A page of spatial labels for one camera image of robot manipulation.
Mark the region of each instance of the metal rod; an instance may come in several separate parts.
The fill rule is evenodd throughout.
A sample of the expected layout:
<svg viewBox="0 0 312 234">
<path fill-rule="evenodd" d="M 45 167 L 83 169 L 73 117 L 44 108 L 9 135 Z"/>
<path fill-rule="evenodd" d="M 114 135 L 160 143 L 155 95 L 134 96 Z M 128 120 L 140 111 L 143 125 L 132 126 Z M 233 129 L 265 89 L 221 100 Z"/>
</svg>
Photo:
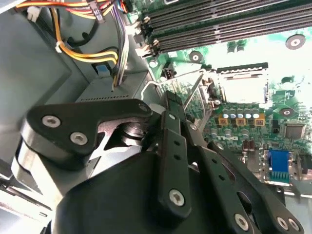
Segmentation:
<svg viewBox="0 0 312 234">
<path fill-rule="evenodd" d="M 188 107 L 188 105 L 190 104 L 197 88 L 199 87 L 199 84 L 201 83 L 201 80 L 203 79 L 204 74 L 201 74 L 197 81 L 195 82 L 195 84 L 193 85 L 192 89 L 191 89 L 191 93 L 189 94 L 189 96 L 187 97 L 187 99 L 185 100 L 183 106 L 184 106 L 184 110 L 186 110 L 186 108 Z"/>
<path fill-rule="evenodd" d="M 192 71 L 192 72 L 184 73 L 184 74 L 182 74 L 182 75 L 180 75 L 180 76 L 174 77 L 174 78 L 172 78 L 172 79 L 168 79 L 168 80 L 163 81 L 163 82 L 160 82 L 160 83 L 157 83 L 157 82 L 155 82 L 155 81 L 153 81 L 153 80 L 150 80 L 149 82 L 146 83 L 146 85 L 144 86 L 144 88 L 143 88 L 142 91 L 141 91 L 141 100 L 144 99 L 144 92 L 145 92 L 145 90 L 147 89 L 147 87 L 148 87 L 150 84 L 154 84 L 154 85 L 156 85 L 156 86 L 161 86 L 161 85 L 163 85 L 163 84 L 171 83 L 171 82 L 173 82 L 173 81 L 176 81 L 176 80 L 178 80 L 178 79 L 180 79 L 181 77 L 184 77 L 184 76 L 186 76 L 186 75 L 194 74 L 194 73 L 201 72 L 201 71 L 202 71 L 202 72 L 205 72 L 206 70 L 205 70 L 205 69 L 199 69 L 199 70 L 195 70 L 195 71 Z"/>
<path fill-rule="evenodd" d="M 210 118 L 212 112 L 213 112 L 213 109 L 212 109 L 212 108 L 208 109 L 208 110 L 206 111 L 206 114 L 204 115 L 204 117 L 203 117 L 203 118 L 201 119 L 201 121 L 198 123 L 197 128 L 198 128 L 198 130 L 199 130 L 201 133 L 204 131 L 205 126 L 206 126 L 206 124 L 207 124 L 207 122 L 208 122 L 208 120 L 209 120 L 209 118 Z"/>
</svg>

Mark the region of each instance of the capacitor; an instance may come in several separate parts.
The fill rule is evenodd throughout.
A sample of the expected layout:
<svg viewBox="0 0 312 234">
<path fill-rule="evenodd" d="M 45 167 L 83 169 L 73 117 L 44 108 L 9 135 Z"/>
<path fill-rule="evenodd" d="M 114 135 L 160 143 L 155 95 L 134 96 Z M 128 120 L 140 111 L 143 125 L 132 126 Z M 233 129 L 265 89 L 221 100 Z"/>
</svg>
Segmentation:
<svg viewBox="0 0 312 234">
<path fill-rule="evenodd" d="M 244 117 L 244 110 L 243 109 L 237 109 L 237 118 L 243 118 Z"/>
<path fill-rule="evenodd" d="M 151 68 L 155 68 L 158 66 L 158 62 L 155 59 L 150 60 L 149 65 Z"/>
<path fill-rule="evenodd" d="M 259 109 L 254 108 L 252 110 L 253 118 L 259 118 L 260 117 L 260 112 Z"/>
<path fill-rule="evenodd" d="M 252 117 L 251 109 L 245 109 L 245 118 L 251 118 L 251 117 Z"/>
<path fill-rule="evenodd" d="M 229 110 L 223 109 L 223 118 L 229 118 Z"/>
<path fill-rule="evenodd" d="M 230 138 L 231 136 L 232 136 L 232 130 L 231 129 L 225 129 L 224 130 L 224 136 L 226 137 L 226 138 Z"/>
<path fill-rule="evenodd" d="M 242 129 L 242 135 L 244 139 L 249 137 L 249 131 L 247 129 Z"/>
<path fill-rule="evenodd" d="M 230 109 L 229 113 L 230 113 L 231 118 L 236 118 L 236 110 L 235 109 Z"/>
<path fill-rule="evenodd" d="M 254 151 L 254 140 L 249 141 L 249 151 Z"/>
<path fill-rule="evenodd" d="M 216 138 L 218 136 L 218 130 L 216 128 L 212 128 L 210 130 L 210 135 L 212 138 Z"/>
<path fill-rule="evenodd" d="M 247 140 L 243 141 L 242 150 L 243 151 L 248 151 L 249 150 L 249 142 Z"/>
</svg>

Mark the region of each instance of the green circuit board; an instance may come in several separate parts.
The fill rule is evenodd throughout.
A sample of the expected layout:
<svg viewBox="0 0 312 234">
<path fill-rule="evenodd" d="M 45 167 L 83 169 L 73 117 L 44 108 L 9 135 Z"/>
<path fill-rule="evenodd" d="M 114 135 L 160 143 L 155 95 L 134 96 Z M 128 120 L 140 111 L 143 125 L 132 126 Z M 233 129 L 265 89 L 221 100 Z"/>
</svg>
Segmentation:
<svg viewBox="0 0 312 234">
<path fill-rule="evenodd" d="M 130 21 L 135 21 L 140 10 L 155 10 L 163 6 L 163 0 L 135 0 L 136 12 L 129 15 Z M 290 50 L 286 47 L 286 40 L 293 35 L 304 35 L 306 41 L 304 46 L 297 50 Z M 161 54 L 157 57 L 157 66 L 151 67 L 151 71 L 156 81 L 161 81 L 161 72 L 167 62 L 171 62 L 176 75 L 182 75 L 190 71 L 201 68 L 203 64 L 211 65 L 212 68 L 224 68 L 255 63 L 268 63 L 268 102 L 271 106 L 264 107 L 261 104 L 251 103 L 231 103 L 223 102 L 219 109 L 213 112 L 209 119 L 203 135 L 212 138 L 211 130 L 217 130 L 214 140 L 222 141 L 231 150 L 241 152 L 242 143 L 246 139 L 242 130 L 248 130 L 248 140 L 254 140 L 255 147 L 259 148 L 263 144 L 268 144 L 270 148 L 292 151 L 296 154 L 312 153 L 312 27 L 291 30 L 282 33 L 263 35 L 254 38 L 247 38 L 230 43 L 243 45 L 244 50 L 228 53 L 229 42 L 219 43 L 208 46 L 201 46 L 192 49 L 180 50 Z M 200 63 L 190 60 L 190 53 L 198 51 L 203 55 Z M 172 82 L 162 86 L 162 90 L 176 92 L 184 101 L 192 85 L 198 76 L 184 76 L 179 82 Z M 248 93 L 249 87 L 235 86 L 237 92 Z M 203 117 L 203 107 L 199 93 L 196 93 L 192 102 L 188 106 L 187 112 L 193 114 L 195 118 Z M 224 109 L 258 109 L 264 117 L 264 125 L 256 126 L 254 119 L 246 119 L 246 124 L 237 126 L 228 119 L 228 124 L 220 125 L 219 119 Z M 283 116 L 281 110 L 291 109 L 293 113 Z M 276 131 L 274 124 L 278 124 L 279 130 Z M 289 133 L 291 127 L 301 126 L 303 130 L 300 137 Z M 223 137 L 226 132 L 232 132 L 231 137 Z"/>
</svg>

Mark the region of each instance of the integrated circuit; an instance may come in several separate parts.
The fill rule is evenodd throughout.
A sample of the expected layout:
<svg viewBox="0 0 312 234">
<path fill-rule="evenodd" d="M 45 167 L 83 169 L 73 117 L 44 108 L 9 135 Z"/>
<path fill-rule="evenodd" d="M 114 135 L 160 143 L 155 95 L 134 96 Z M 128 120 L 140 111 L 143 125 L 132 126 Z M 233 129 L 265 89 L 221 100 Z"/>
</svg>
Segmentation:
<svg viewBox="0 0 312 234">
<path fill-rule="evenodd" d="M 304 136 L 304 124 L 286 124 L 285 138 L 287 139 L 300 139 Z"/>
</svg>

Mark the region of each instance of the ram slot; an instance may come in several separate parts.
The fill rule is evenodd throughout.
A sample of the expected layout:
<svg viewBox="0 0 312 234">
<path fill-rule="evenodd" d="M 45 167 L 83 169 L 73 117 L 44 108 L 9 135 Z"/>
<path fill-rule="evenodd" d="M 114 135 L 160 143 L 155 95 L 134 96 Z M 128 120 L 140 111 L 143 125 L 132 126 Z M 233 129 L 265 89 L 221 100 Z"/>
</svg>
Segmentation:
<svg viewBox="0 0 312 234">
<path fill-rule="evenodd" d="M 228 41 L 233 41 L 233 40 L 258 37 L 258 36 L 263 36 L 267 34 L 280 33 L 280 32 L 296 30 L 296 29 L 305 28 L 305 27 L 311 27 L 311 26 L 312 26 L 312 17 L 310 16 L 310 17 L 303 18 L 303 19 L 293 20 L 291 22 L 288 22 L 288 24 L 286 25 L 285 23 L 278 23 L 278 24 L 270 25 L 269 28 L 267 26 L 261 26 L 261 27 L 252 28 L 252 30 L 240 30 L 237 32 L 212 36 L 212 37 L 206 38 L 203 41 L 201 40 L 193 41 L 192 43 L 182 42 L 182 43 L 176 43 L 175 45 L 168 45 L 164 47 L 160 46 L 160 48 L 161 48 L 161 52 L 167 53 L 171 51 L 184 50 L 184 49 L 190 49 L 190 48 L 195 48 L 199 46 L 228 42 Z"/>
<path fill-rule="evenodd" d="M 238 0 L 200 0 L 200 1 L 191 1 L 191 3 L 185 3 L 183 4 L 183 7 L 173 7 L 172 9 L 165 8 L 164 11 L 165 14 L 162 12 L 161 15 L 159 12 L 155 13 L 148 13 L 147 16 L 151 18 L 153 23 L 166 21 L 169 19 L 173 19 L 176 17 L 184 16 L 186 14 L 194 14 L 200 11 L 207 11 L 208 9 L 215 8 L 221 5 L 226 5 L 232 2 L 238 2 Z"/>
<path fill-rule="evenodd" d="M 264 14 L 258 17 L 249 19 L 239 19 L 230 23 L 223 23 L 207 27 L 201 30 L 192 30 L 192 32 L 173 34 L 165 37 L 157 37 L 160 46 L 167 46 L 180 42 L 192 43 L 193 40 L 204 39 L 213 35 L 220 35 L 238 30 L 246 30 L 253 27 L 270 25 L 273 23 L 291 21 L 307 16 L 312 16 L 312 4 L 307 6 L 297 7 L 296 9 L 284 10 L 276 13 Z"/>
<path fill-rule="evenodd" d="M 158 33 L 160 31 L 177 28 L 180 26 L 187 26 L 211 19 L 217 19 L 219 17 L 242 13 L 244 11 L 254 10 L 259 7 L 270 6 L 286 1 L 289 0 L 252 0 L 252 2 L 250 0 L 239 0 L 225 6 L 215 7 L 213 9 L 204 11 L 200 10 L 195 14 L 185 14 L 183 16 L 158 23 L 153 23 L 153 20 L 151 19 L 150 25 L 153 28 L 153 31 Z"/>
</svg>

